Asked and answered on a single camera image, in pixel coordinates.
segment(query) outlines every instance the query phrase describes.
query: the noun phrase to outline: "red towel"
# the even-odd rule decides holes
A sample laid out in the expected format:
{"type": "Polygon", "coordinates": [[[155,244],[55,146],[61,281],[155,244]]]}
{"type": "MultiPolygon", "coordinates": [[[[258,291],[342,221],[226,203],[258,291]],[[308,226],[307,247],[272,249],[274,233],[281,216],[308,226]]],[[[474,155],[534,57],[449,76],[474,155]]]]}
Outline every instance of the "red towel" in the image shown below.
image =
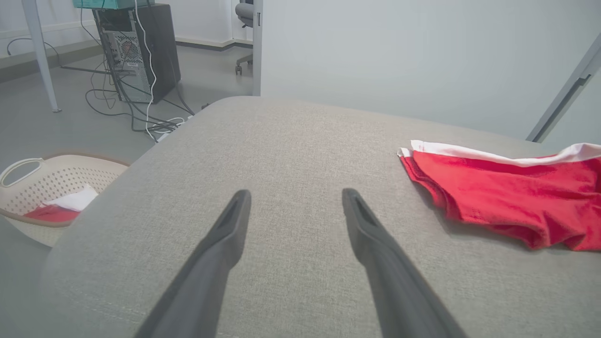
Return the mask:
{"type": "Polygon", "coordinates": [[[532,249],[563,242],[601,250],[601,146],[580,143],[526,159],[417,140],[411,146],[399,149],[401,162],[448,218],[532,249]]]}
{"type": "Polygon", "coordinates": [[[49,205],[39,206],[34,211],[30,211],[23,216],[40,221],[67,222],[73,221],[77,215],[79,215],[79,211],[73,211],[61,208],[59,206],[49,205]]]}

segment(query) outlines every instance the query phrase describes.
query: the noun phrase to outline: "basket handle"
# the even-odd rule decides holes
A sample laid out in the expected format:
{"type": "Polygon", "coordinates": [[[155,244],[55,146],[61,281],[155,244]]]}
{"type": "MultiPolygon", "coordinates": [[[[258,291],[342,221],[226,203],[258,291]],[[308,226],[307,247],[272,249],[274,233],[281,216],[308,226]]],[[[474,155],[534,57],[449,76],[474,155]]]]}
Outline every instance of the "basket handle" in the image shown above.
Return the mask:
{"type": "Polygon", "coordinates": [[[8,168],[6,168],[2,174],[0,174],[0,185],[3,186],[4,188],[8,188],[11,185],[14,185],[16,183],[19,183],[21,180],[27,178],[29,175],[35,173],[36,171],[38,171],[41,168],[42,163],[44,163],[44,159],[42,158],[28,158],[28,159],[22,159],[21,161],[15,162],[11,165],[8,166],[8,168]],[[4,179],[6,179],[6,177],[13,172],[13,170],[15,170],[16,168],[19,168],[21,165],[23,164],[27,164],[27,163],[33,163],[33,162],[38,162],[40,165],[38,165],[37,168],[33,169],[30,173],[28,173],[27,175],[21,177],[20,179],[14,181],[13,183],[9,184],[9,185],[4,185],[4,179]]]}

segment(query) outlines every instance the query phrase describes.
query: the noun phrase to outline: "computer tower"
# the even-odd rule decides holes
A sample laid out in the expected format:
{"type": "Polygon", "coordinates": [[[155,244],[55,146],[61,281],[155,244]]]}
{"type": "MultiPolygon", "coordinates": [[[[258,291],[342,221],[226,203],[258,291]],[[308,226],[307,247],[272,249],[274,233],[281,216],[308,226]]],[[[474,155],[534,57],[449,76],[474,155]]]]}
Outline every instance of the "computer tower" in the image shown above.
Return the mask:
{"type": "Polygon", "coordinates": [[[140,22],[134,8],[94,9],[93,12],[115,89],[122,101],[150,102],[154,76],[140,24],[144,27],[156,74],[153,103],[160,101],[182,78],[171,7],[166,4],[151,4],[150,8],[139,6],[140,22]]]}

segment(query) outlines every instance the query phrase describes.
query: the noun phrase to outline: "white cable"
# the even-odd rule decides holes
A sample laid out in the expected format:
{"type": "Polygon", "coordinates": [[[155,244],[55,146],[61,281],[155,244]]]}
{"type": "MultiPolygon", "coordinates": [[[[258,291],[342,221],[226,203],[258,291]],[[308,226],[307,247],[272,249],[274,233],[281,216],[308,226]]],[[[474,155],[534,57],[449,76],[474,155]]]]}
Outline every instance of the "white cable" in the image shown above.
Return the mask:
{"type": "Polygon", "coordinates": [[[150,135],[150,137],[152,137],[152,139],[156,142],[156,139],[148,130],[148,111],[150,110],[150,105],[152,104],[152,101],[154,101],[154,84],[156,83],[156,74],[154,73],[154,69],[152,68],[152,53],[150,52],[150,48],[148,48],[148,43],[146,42],[146,30],[142,26],[142,22],[140,21],[140,17],[138,16],[138,0],[133,0],[133,3],[135,6],[134,10],[136,12],[136,20],[138,20],[138,25],[140,25],[142,32],[144,32],[144,46],[146,46],[146,50],[148,51],[148,63],[150,65],[150,71],[152,72],[152,75],[154,77],[154,81],[152,82],[152,85],[150,86],[150,102],[148,103],[148,106],[146,107],[145,129],[146,129],[146,132],[150,135]]]}
{"type": "MultiPolygon", "coordinates": [[[[178,127],[181,126],[182,124],[184,124],[184,122],[186,121],[183,117],[174,117],[174,118],[170,118],[169,120],[167,120],[167,122],[171,122],[171,121],[177,120],[177,119],[181,120],[181,122],[175,124],[178,127]]],[[[150,127],[153,128],[153,127],[158,126],[158,125],[160,125],[160,122],[155,123],[155,124],[153,124],[150,127]]],[[[154,132],[157,133],[157,134],[168,134],[168,133],[171,132],[171,130],[166,130],[164,132],[158,132],[158,131],[154,131],[154,132]]]]}

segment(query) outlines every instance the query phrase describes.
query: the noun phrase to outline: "gray floor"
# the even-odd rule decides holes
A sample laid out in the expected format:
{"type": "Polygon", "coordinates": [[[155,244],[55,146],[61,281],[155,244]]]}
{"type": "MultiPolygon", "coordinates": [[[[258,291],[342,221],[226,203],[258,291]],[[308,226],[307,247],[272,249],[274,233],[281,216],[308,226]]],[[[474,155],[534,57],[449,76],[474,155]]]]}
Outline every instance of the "gray floor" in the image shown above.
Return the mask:
{"type": "MultiPolygon", "coordinates": [[[[252,69],[244,65],[243,76],[234,72],[236,60],[250,53],[250,49],[240,47],[222,52],[178,47],[180,89],[190,108],[199,111],[203,105],[225,97],[251,95],[252,69]]],[[[99,55],[70,66],[93,69],[101,62],[99,55]]],[[[84,94],[92,88],[91,73],[59,68],[50,73],[63,109],[60,113],[51,112],[39,74],[0,84],[0,171],[21,159],[66,151],[133,162],[152,147],[154,141],[148,135],[130,130],[126,116],[100,115],[87,105],[84,94]]],[[[102,75],[94,76],[96,88],[102,87],[102,81],[102,75]]],[[[106,103],[92,93],[88,98],[103,112],[129,111],[119,101],[108,110],[106,103]]],[[[180,104],[175,91],[166,98],[180,104]]],[[[188,116],[165,102],[153,105],[151,115],[163,119],[188,116]]],[[[138,129],[143,127],[143,122],[136,124],[138,129]]],[[[35,311],[33,291],[48,252],[49,248],[27,238],[0,217],[0,336],[31,336],[25,318],[35,311]]]]}

